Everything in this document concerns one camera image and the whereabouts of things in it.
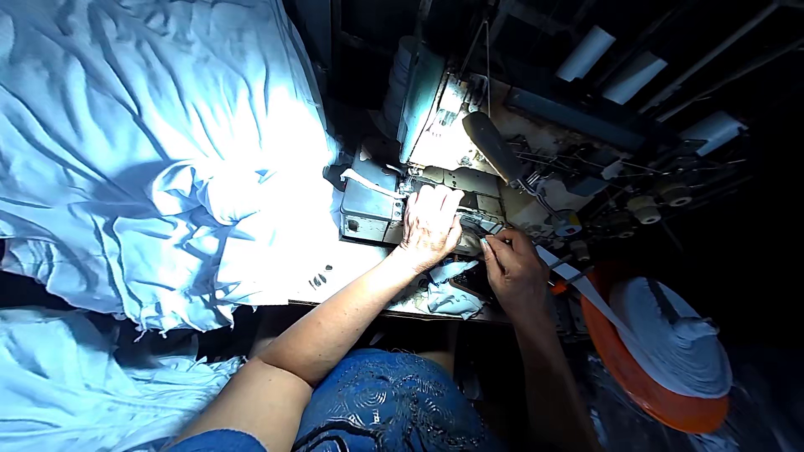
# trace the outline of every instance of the white tape roll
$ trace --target white tape roll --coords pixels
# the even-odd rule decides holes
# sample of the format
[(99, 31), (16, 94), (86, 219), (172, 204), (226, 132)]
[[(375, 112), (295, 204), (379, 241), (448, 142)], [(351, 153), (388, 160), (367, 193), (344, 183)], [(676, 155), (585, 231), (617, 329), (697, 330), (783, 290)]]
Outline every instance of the white tape roll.
[[(559, 260), (544, 247), (537, 246), (536, 251), (547, 265)], [(580, 273), (569, 264), (553, 271), (564, 279)], [(572, 285), (613, 323), (628, 351), (656, 383), (683, 396), (712, 399), (722, 397), (732, 387), (732, 369), (714, 336), (716, 331), (672, 290), (659, 283), (679, 316), (674, 325), (662, 315), (645, 278), (627, 281), (617, 293), (613, 291), (613, 306), (603, 300), (587, 277)]]

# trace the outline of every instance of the forearm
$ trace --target forearm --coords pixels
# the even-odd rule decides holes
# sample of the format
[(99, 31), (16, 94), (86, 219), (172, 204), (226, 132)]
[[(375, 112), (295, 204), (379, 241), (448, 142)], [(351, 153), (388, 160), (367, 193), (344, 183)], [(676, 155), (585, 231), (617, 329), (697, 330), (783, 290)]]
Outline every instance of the forearm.
[(388, 301), (416, 277), (414, 266), (395, 250), (294, 323), (257, 358), (315, 386), (355, 345)]
[(531, 431), (564, 451), (599, 450), (589, 413), (547, 315), (514, 321)]

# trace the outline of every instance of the person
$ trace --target person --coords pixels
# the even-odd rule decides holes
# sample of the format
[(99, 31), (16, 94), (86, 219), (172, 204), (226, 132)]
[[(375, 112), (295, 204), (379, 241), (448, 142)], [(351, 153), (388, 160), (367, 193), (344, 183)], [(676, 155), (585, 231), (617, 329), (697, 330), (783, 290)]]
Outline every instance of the person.
[[(349, 353), (396, 293), (454, 250), (463, 195), (426, 185), (410, 195), (400, 245), (257, 352), (169, 451), (501, 450), (433, 361), (401, 352)], [(520, 346), (535, 443), (596, 450), (548, 317), (547, 266), (514, 229), (486, 240), (489, 282)]]

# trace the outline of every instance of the right hand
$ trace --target right hand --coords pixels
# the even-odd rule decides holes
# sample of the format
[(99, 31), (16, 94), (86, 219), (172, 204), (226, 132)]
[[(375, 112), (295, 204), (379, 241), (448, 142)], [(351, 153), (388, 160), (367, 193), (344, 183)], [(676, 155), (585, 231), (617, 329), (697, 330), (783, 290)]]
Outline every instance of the right hand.
[(548, 315), (548, 266), (524, 233), (504, 229), (481, 241), (489, 283), (502, 308), (512, 319)]

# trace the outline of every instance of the left hand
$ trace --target left hand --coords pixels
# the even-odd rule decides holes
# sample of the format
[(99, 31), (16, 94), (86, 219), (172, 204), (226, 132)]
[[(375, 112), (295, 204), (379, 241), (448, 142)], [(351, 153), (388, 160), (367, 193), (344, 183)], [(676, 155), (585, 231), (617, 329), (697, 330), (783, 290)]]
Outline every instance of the left hand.
[(402, 241), (392, 255), (407, 261), (416, 273), (444, 259), (461, 239), (460, 217), (455, 215), (463, 191), (444, 185), (424, 185), (408, 197)]

